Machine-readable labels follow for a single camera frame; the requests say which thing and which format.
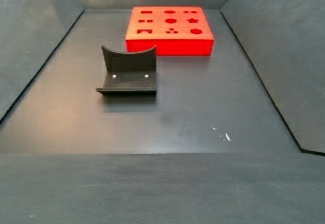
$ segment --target red box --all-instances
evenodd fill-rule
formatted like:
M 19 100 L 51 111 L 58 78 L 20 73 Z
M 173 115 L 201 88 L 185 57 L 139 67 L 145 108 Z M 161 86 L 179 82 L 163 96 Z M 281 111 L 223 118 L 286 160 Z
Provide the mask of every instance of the red box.
M 126 35 L 128 52 L 157 46 L 158 55 L 211 55 L 213 33 L 198 7 L 135 7 Z

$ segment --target star-shaped hole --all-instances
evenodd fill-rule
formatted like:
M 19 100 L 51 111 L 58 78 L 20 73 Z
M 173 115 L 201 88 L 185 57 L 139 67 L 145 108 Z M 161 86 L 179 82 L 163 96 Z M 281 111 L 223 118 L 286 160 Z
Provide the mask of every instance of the star-shaped hole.
M 187 21 L 189 21 L 190 23 L 198 23 L 198 19 L 194 19 L 194 18 L 187 19 Z

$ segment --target black curved object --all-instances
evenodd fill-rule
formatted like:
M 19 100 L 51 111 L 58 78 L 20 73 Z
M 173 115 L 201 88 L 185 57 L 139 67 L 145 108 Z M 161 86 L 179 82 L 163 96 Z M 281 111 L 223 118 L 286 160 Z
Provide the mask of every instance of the black curved object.
M 120 53 L 102 47 L 107 78 L 102 94 L 157 93 L 157 48 L 137 53 Z

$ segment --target small hole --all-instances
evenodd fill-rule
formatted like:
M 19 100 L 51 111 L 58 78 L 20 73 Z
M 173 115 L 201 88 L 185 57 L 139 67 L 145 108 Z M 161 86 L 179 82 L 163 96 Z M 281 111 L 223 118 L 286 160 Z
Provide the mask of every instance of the small hole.
M 173 23 L 177 23 L 178 20 L 173 19 L 173 18 L 169 18 L 165 21 L 166 21 L 166 23 L 173 24 Z

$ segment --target circular hole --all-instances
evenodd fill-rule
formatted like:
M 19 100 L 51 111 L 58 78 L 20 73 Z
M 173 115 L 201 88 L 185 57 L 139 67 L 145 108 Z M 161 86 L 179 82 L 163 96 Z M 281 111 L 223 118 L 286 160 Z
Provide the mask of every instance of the circular hole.
M 193 34 L 201 34 L 202 33 L 202 29 L 198 29 L 198 28 L 191 29 L 190 30 L 190 33 L 193 33 Z
M 174 18 L 169 18 L 165 21 L 166 21 L 166 23 L 173 24 L 173 23 L 177 23 L 178 20 Z

